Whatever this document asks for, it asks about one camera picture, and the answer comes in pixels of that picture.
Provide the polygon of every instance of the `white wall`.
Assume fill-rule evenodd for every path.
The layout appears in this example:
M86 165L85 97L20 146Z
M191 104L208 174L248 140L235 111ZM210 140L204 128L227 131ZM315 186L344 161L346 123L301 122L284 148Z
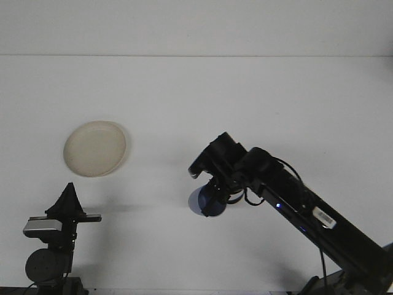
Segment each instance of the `white wall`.
M0 285L30 284L26 259L45 245L21 230L69 181L103 214L78 227L72 275L87 287L277 291L322 275L316 247L268 205L188 209L209 177L187 168L223 131L390 243L393 58L354 56L392 55L392 13L366 0L0 2ZM62 158L91 120L116 121L130 144L101 178Z
M0 3L0 53L392 55L390 0Z

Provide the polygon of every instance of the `white label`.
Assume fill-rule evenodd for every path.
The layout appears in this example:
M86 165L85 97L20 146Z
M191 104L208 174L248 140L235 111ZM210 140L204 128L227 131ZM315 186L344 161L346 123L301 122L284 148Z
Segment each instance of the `white label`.
M313 215L316 219L318 219L323 225L332 229L336 225L336 221L331 218L328 214L323 212L320 208L315 207L313 210Z

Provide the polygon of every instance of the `plate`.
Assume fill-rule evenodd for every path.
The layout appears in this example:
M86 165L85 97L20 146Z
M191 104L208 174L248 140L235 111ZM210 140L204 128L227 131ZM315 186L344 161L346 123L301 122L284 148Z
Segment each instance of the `plate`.
M125 135L116 123L94 121L80 126L69 136L63 155L74 173L97 177L116 169L125 151Z

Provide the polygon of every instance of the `round plate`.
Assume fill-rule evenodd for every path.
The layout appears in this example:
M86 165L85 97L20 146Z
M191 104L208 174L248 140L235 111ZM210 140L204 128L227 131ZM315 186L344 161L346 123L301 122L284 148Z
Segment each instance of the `round plate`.
M110 173L126 151L123 131L113 122L94 121L76 129L64 146L64 161L76 174L88 177Z

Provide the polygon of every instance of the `paper plate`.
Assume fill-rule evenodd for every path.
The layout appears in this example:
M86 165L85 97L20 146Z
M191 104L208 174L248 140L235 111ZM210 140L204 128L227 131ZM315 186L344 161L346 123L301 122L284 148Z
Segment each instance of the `paper plate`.
M64 161L76 174L96 177L113 171L126 151L123 131L113 122L94 121L76 129L64 146Z

